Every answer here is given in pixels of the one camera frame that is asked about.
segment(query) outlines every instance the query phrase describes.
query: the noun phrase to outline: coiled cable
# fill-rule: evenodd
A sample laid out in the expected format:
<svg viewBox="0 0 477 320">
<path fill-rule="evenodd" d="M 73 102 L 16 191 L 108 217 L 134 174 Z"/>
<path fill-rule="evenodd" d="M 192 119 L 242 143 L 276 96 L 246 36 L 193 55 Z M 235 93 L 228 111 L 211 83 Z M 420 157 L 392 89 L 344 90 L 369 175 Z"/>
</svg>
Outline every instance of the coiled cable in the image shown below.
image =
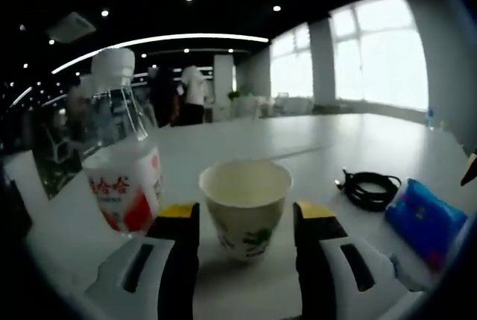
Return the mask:
<svg viewBox="0 0 477 320">
<path fill-rule="evenodd" d="M 373 172 L 349 173 L 343 169 L 344 183 L 335 181 L 337 188 L 344 192 L 357 207 L 370 212 L 384 212 L 401 186 L 401 180 L 394 176 L 384 176 Z M 360 184 L 372 183 L 383 188 L 384 192 L 370 192 Z"/>
</svg>

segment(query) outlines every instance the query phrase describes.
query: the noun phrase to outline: blue package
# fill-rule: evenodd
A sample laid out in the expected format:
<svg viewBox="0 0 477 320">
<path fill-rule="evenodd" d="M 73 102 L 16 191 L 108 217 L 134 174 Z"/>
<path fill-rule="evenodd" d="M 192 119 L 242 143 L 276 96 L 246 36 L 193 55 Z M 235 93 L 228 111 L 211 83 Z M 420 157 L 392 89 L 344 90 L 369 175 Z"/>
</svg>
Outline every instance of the blue package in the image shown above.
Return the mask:
<svg viewBox="0 0 477 320">
<path fill-rule="evenodd" d="M 396 232 L 434 270 L 441 270 L 454 238 L 467 220 L 421 182 L 409 178 L 385 212 Z"/>
</svg>

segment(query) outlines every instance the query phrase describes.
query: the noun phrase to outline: small bottle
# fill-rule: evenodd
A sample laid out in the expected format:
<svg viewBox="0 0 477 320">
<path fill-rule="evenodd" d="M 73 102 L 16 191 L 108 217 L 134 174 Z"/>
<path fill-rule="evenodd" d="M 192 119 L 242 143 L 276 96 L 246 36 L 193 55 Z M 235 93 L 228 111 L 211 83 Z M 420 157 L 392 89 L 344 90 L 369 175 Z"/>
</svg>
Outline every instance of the small bottle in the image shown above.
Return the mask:
<svg viewBox="0 0 477 320">
<path fill-rule="evenodd" d="M 429 130 L 434 130 L 434 111 L 429 108 L 426 112 L 426 127 Z"/>
<path fill-rule="evenodd" d="M 83 132 L 83 170 L 110 227 L 145 234 L 159 210 L 157 143 L 133 97 L 134 53 L 105 49 L 92 59 L 94 93 Z"/>
</svg>

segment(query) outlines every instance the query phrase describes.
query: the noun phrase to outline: bottle label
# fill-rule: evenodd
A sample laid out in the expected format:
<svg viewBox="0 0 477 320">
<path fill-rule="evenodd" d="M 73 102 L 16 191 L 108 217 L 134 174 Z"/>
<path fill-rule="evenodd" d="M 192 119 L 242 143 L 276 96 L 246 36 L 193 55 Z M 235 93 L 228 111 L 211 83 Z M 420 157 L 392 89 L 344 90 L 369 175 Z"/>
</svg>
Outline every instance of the bottle label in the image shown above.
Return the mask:
<svg viewBox="0 0 477 320">
<path fill-rule="evenodd" d="M 83 169 L 112 229 L 147 231 L 160 204 L 161 171 L 157 148 L 124 169 L 106 166 Z"/>
</svg>

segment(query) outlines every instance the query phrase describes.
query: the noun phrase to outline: black ceiling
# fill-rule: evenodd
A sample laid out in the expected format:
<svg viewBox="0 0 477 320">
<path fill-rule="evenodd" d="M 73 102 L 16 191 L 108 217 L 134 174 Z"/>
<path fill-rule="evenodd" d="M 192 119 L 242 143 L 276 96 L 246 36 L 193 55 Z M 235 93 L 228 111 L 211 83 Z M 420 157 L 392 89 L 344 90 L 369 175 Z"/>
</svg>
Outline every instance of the black ceiling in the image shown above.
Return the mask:
<svg viewBox="0 0 477 320">
<path fill-rule="evenodd" d="M 327 16 L 328 11 L 356 0 L 5 0 L 3 15 L 4 40 L 8 48 L 3 58 L 2 82 L 6 86 L 3 106 L 9 107 L 13 100 L 29 86 L 32 92 L 16 107 L 24 104 L 37 106 L 47 101 L 48 96 L 60 95 L 69 85 L 78 82 L 76 72 L 87 73 L 91 59 L 82 61 L 56 75 L 51 71 L 58 66 L 90 51 L 116 43 L 144 37 L 182 33 L 245 34 L 273 38 L 300 24 Z M 274 5 L 280 12 L 273 12 Z M 106 8 L 108 17 L 101 16 Z M 78 12 L 96 27 L 96 32 L 70 44 L 49 45 L 45 31 L 72 11 Z M 136 72 L 145 72 L 148 66 L 161 63 L 179 66 L 186 61 L 205 63 L 211 60 L 195 48 L 220 48 L 226 50 L 260 50 L 263 43 L 240 40 L 172 40 L 146 43 L 130 48 L 136 53 Z M 184 48 L 192 51 L 181 52 Z M 178 50 L 172 54 L 161 51 Z M 245 53 L 234 53 L 236 62 Z"/>
</svg>

